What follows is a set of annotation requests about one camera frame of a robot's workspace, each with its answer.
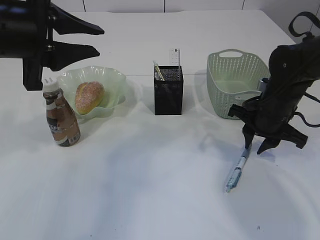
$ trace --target bread roll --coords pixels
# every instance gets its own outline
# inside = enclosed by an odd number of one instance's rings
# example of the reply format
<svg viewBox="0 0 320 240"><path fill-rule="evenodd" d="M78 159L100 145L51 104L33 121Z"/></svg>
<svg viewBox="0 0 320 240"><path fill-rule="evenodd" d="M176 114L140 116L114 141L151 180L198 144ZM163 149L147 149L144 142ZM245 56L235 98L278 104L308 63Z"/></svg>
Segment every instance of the bread roll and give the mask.
<svg viewBox="0 0 320 240"><path fill-rule="evenodd" d="M75 93L75 108L79 114L87 114L104 98L104 86L97 81L80 84Z"/></svg>

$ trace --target pen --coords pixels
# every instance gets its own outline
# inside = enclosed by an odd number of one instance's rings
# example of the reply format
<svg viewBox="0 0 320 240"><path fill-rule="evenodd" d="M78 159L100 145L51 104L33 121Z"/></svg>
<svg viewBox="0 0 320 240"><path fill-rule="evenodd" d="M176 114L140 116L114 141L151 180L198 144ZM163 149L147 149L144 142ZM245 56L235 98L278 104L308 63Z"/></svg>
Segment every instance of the pen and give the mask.
<svg viewBox="0 0 320 240"><path fill-rule="evenodd" d="M153 61L153 64L154 64L154 68L155 68L155 70L156 70L156 73L157 73L158 76L160 77L161 81L164 81L165 79L164 79L164 76L162 76L162 74L161 74L161 71L160 71L160 68L159 68L158 63L156 63L156 61Z"/></svg>
<svg viewBox="0 0 320 240"><path fill-rule="evenodd" d="M248 149L244 149L237 165L235 166L231 177L229 178L228 183L226 184L226 192L229 193L231 191L231 189L235 188L239 182L239 179L241 177L242 174L242 169L244 168L246 161L249 157L250 154L250 150L251 150L251 144L248 147Z"/></svg>

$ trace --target bottle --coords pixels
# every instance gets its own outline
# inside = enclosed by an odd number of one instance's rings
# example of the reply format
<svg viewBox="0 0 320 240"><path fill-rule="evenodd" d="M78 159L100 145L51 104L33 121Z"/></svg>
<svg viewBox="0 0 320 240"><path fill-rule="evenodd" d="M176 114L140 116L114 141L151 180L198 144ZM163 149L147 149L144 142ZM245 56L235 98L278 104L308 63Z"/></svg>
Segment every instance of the bottle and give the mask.
<svg viewBox="0 0 320 240"><path fill-rule="evenodd" d="M75 112L66 101L64 91L56 79L44 79L42 83L43 97L46 101L46 120L53 139L59 146L72 146L81 135Z"/></svg>

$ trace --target green bowl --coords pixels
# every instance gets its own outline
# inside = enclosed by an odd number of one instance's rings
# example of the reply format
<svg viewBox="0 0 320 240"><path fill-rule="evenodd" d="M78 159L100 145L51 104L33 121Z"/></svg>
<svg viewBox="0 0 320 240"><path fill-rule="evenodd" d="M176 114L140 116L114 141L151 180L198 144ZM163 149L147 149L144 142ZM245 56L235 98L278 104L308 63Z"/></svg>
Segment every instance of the green bowl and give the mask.
<svg viewBox="0 0 320 240"><path fill-rule="evenodd" d="M76 117L82 120L108 117L120 100L125 97L126 76L116 69L103 66L87 66L69 70L57 77L64 97L74 110ZM81 115L75 104L77 88L82 83L99 82L104 87L104 97L101 103L89 113Z"/></svg>

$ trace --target pen holder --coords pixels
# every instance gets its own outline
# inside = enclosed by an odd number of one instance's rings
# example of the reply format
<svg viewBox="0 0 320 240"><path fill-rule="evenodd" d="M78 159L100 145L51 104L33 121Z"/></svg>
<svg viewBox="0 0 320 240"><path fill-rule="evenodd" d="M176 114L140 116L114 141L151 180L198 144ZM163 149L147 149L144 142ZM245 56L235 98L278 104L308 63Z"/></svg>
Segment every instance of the pen holder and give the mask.
<svg viewBox="0 0 320 240"><path fill-rule="evenodd" d="M154 69L154 114L181 115L184 92L184 76L182 67L159 66L164 81L156 78Z"/></svg>

